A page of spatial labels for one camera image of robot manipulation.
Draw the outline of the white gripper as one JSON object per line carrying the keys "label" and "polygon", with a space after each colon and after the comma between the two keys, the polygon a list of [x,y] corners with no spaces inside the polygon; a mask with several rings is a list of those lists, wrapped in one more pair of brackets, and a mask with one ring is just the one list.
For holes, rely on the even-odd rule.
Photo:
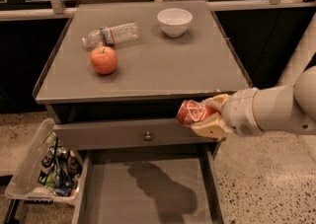
{"label": "white gripper", "polygon": [[210,139],[225,138],[231,129],[242,137],[263,135],[264,131],[257,125],[253,109],[257,92],[257,88],[245,89],[232,96],[221,94],[203,100],[206,107],[218,112],[193,123],[191,130],[198,136]]}

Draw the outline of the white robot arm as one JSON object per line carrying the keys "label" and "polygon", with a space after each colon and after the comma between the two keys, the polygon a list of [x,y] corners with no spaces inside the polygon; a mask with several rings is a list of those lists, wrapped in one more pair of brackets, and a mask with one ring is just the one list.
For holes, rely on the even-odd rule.
{"label": "white robot arm", "polygon": [[294,84],[259,90],[245,89],[203,101],[216,113],[191,125],[199,136],[224,138],[262,136],[268,131],[316,134],[316,66],[300,74]]}

